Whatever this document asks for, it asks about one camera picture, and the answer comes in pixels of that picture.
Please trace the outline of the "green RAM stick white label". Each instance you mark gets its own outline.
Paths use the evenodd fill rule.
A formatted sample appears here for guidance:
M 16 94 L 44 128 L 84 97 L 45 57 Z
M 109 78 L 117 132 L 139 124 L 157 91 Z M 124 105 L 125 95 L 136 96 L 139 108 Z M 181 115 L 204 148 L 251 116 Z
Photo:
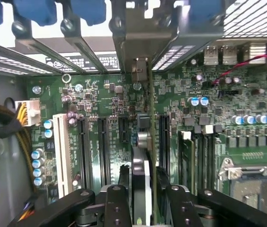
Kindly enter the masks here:
M 195 192 L 195 144 L 190 131 L 178 131 L 179 184 Z

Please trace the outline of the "black RAM slot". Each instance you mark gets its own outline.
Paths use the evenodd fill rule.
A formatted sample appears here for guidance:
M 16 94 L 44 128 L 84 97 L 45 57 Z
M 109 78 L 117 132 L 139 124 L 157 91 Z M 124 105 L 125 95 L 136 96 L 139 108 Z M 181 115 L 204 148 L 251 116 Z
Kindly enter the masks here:
M 203 155 L 204 155 L 204 143 L 203 143 L 203 135 L 197 134 L 196 136 L 197 143 L 197 186 L 196 192 L 203 188 L 204 180 L 203 180 Z
M 214 152 L 214 127 L 206 125 L 204 129 L 205 139 L 205 186 L 213 189 L 215 183 L 215 152 Z

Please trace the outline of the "CPU socket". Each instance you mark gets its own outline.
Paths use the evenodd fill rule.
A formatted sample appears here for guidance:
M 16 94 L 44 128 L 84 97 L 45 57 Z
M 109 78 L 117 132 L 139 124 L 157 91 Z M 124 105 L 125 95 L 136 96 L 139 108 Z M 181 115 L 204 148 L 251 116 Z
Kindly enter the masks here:
M 225 157 L 218 170 L 216 189 L 267 214 L 267 161 L 237 164 Z

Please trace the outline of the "white expansion slot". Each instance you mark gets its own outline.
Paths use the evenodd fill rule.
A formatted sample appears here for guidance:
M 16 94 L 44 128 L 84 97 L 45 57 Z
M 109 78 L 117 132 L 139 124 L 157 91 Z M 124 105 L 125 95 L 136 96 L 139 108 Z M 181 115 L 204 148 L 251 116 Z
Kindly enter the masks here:
M 52 120 L 57 186 L 60 199 L 73 192 L 68 119 L 65 113 L 60 113 L 53 115 Z

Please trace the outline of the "short black expansion slot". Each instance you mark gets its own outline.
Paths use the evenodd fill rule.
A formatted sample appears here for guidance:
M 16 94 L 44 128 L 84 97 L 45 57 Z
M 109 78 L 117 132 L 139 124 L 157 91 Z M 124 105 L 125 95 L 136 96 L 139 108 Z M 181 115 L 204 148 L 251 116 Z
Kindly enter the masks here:
M 119 138 L 121 143 L 129 142 L 129 118 L 127 116 L 120 116 L 119 123 Z

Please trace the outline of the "green motherboard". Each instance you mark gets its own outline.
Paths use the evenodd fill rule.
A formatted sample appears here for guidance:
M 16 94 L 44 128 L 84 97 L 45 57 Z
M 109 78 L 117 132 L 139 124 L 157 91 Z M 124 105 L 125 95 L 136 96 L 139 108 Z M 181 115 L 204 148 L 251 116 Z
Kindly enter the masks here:
M 237 45 L 237 64 L 224 65 L 219 46 L 219 64 L 204 65 L 204 51 L 179 68 L 153 74 L 155 104 L 156 167 L 159 166 L 159 116 L 170 117 L 170 173 L 171 184 L 179 184 L 178 131 L 190 131 L 195 144 L 197 134 L 203 135 L 203 188 L 205 189 L 206 125 L 214 127 L 215 183 L 220 164 L 230 157 L 237 164 L 267 161 L 267 52 L 249 57 L 250 43 Z M 265 64 L 250 64 L 264 57 Z M 66 114 L 71 152 L 73 191 L 82 188 L 80 148 L 77 120 L 88 119 L 93 187 L 98 193 L 101 184 L 98 125 L 99 117 L 106 117 L 109 127 L 110 184 L 118 184 L 120 167 L 129 166 L 129 195 L 151 194 L 149 161 L 146 144 L 138 140 L 148 136 L 150 117 L 145 112 L 146 88 L 132 82 L 125 74 L 52 76 L 31 79 L 28 84 L 31 100 L 40 101 L 41 124 L 31 129 L 34 183 L 48 203 L 59 199 L 56 156 L 53 135 L 55 114 Z M 129 118 L 129 142 L 119 138 L 120 116 Z M 195 192 L 197 195 L 197 165 L 195 164 Z

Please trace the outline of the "open black PC case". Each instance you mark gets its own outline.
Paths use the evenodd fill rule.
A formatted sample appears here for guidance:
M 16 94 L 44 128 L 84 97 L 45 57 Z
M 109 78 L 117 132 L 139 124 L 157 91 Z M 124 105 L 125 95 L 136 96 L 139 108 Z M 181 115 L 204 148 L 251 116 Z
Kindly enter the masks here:
M 0 227 L 17 218 L 30 205 L 41 209 L 50 205 L 34 183 L 31 129 L 17 119 L 16 101 L 31 100 L 31 79 L 52 76 L 116 75 L 121 71 L 110 20 L 112 4 L 106 3 L 106 21 L 88 26 L 77 16 L 70 0 L 55 0 L 57 22 L 39 26 L 20 16 L 13 0 L 1 0 L 3 23 L 0 25 Z M 145 18 L 153 16 L 160 0 L 148 0 Z M 237 46 L 247 42 L 267 42 L 267 0 L 175 0 L 178 11 L 177 35 L 152 73 L 169 72 L 190 61 L 207 46 Z M 60 24 L 64 18 L 80 19 L 81 35 L 89 44 L 107 73 L 100 73 L 86 56 L 75 50 L 64 38 Z M 63 63 L 28 49 L 12 32 L 15 21 L 30 21 L 33 38 L 63 57 Z M 130 197 L 128 204 L 132 227 L 171 227 L 165 221 L 147 225 L 146 201 L 151 194 Z

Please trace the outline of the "white power connector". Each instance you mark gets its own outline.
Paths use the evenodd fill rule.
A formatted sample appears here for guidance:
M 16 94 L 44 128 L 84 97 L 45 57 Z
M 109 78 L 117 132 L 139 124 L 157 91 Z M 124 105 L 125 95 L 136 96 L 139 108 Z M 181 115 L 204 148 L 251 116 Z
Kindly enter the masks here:
M 41 109 L 39 100 L 16 101 L 17 119 L 24 127 L 41 123 Z

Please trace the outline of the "metal rear port housing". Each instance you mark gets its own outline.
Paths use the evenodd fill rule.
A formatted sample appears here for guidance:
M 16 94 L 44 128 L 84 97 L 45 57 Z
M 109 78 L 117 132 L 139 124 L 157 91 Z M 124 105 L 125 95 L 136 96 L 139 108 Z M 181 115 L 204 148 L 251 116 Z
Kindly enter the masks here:
M 222 47 L 222 60 L 224 65 L 237 64 L 237 47 L 236 46 L 223 46 Z
M 214 66 L 219 64 L 219 47 L 207 46 L 204 49 L 204 65 Z
M 250 59 L 253 59 L 256 56 L 265 55 L 266 52 L 267 52 L 266 43 L 250 43 L 250 48 L 249 48 Z M 250 61 L 250 64 L 265 64 L 265 63 L 266 59 L 264 57 Z

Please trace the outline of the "metal expansion slot cover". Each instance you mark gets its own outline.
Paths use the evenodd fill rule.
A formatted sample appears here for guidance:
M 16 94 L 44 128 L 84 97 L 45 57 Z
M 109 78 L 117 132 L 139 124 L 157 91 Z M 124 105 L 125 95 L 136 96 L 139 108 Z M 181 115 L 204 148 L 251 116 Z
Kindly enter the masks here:
M 16 38 L 16 41 L 26 46 L 28 49 L 35 50 L 46 57 L 50 57 L 53 60 L 63 63 L 63 57 L 60 56 L 55 50 L 33 38 L 30 21 L 15 20 L 12 23 L 12 32 Z
M 86 56 L 100 73 L 108 72 L 104 65 L 100 62 L 99 58 L 96 56 L 95 52 L 82 37 L 80 19 L 64 18 L 60 24 L 60 29 L 64 34 L 65 40 L 75 50 Z

